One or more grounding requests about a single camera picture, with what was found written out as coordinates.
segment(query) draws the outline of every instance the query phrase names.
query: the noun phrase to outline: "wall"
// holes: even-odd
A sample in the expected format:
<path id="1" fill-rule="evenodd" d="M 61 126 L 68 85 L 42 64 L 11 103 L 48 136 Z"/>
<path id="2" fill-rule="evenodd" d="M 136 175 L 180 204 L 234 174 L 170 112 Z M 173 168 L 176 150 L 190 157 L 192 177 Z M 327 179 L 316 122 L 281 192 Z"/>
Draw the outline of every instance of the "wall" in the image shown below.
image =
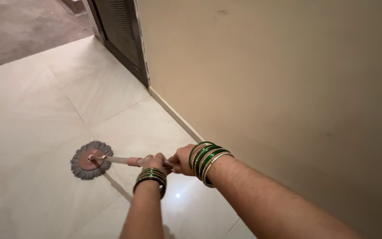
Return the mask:
<path id="1" fill-rule="evenodd" d="M 185 120 L 382 236 L 382 1 L 137 2 L 151 86 Z"/>

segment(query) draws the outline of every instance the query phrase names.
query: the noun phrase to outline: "hand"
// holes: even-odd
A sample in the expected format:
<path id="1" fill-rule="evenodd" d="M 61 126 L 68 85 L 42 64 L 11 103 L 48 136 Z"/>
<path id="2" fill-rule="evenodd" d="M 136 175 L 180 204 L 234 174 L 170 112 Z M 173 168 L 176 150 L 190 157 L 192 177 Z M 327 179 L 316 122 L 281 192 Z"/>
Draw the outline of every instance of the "hand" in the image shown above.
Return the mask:
<path id="1" fill-rule="evenodd" d="M 175 155 L 170 157 L 168 159 L 169 162 L 173 163 L 173 172 L 174 173 L 182 173 L 186 176 L 195 176 L 194 172 L 191 170 L 189 166 L 189 156 L 191 153 L 192 148 L 194 148 L 195 145 L 189 144 L 185 147 L 179 148 L 176 150 Z"/>
<path id="2" fill-rule="evenodd" d="M 144 171 L 147 168 L 158 168 L 164 173 L 164 175 L 167 176 L 169 173 L 172 172 L 172 169 L 163 167 L 163 161 L 167 160 L 162 153 L 158 153 L 155 156 L 147 155 L 144 158 L 142 170 Z"/>

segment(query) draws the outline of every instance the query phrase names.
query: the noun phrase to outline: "door frame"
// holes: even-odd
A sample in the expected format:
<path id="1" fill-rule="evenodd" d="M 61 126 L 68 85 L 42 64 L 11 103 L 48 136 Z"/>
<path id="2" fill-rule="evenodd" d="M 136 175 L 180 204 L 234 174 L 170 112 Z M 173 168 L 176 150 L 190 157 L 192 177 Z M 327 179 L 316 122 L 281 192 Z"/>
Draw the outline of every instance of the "door frame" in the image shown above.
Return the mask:
<path id="1" fill-rule="evenodd" d="M 103 39 L 104 46 L 111 52 L 114 57 L 116 57 L 120 63 L 122 63 L 147 89 L 149 87 L 149 81 L 147 77 L 146 64 L 144 61 L 144 54 L 142 51 L 141 44 L 141 34 L 140 34 L 140 26 L 138 23 L 138 19 L 135 11 L 135 3 L 134 0 L 126 0 L 128 3 L 128 13 L 132 20 L 132 30 L 134 32 L 135 43 L 137 46 L 138 60 L 139 66 L 136 66 L 129 60 L 121 51 L 119 51 L 113 43 L 111 43 L 106 35 L 104 30 L 104 26 L 101 21 L 100 14 L 95 4 L 95 0 L 87 0 L 89 3 L 89 7 L 91 8 L 92 17 L 97 24 L 98 31 L 100 32 L 101 38 Z"/>

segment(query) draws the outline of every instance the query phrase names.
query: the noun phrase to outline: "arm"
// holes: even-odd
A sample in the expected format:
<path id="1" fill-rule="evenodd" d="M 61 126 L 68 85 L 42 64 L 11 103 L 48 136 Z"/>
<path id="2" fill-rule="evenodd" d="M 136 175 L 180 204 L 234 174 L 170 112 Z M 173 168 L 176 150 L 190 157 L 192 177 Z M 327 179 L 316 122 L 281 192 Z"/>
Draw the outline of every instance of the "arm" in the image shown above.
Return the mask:
<path id="1" fill-rule="evenodd" d="M 162 154 L 157 154 L 154 158 L 149 155 L 145 158 L 143 169 L 158 168 L 167 175 L 162 166 L 163 159 Z M 153 180 L 137 185 L 120 239 L 163 239 L 159 186 Z"/>
<path id="2" fill-rule="evenodd" d="M 193 145 L 179 148 L 169 159 L 174 172 L 193 176 L 188 156 Z M 362 238 L 325 211 L 278 182 L 225 155 L 207 177 L 257 238 Z"/>

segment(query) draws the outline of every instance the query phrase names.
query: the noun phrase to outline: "mop head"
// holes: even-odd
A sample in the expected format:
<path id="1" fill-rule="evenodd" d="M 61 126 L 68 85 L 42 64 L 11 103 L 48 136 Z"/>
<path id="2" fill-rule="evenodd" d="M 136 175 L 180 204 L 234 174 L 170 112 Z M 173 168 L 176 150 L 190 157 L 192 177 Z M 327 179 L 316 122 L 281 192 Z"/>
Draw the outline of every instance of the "mop head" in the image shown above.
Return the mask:
<path id="1" fill-rule="evenodd" d="M 75 177 L 82 180 L 91 180 L 103 175 L 110 168 L 111 162 L 104 160 L 88 160 L 89 155 L 113 156 L 111 147 L 100 141 L 92 141 L 76 150 L 71 163 L 71 169 Z"/>

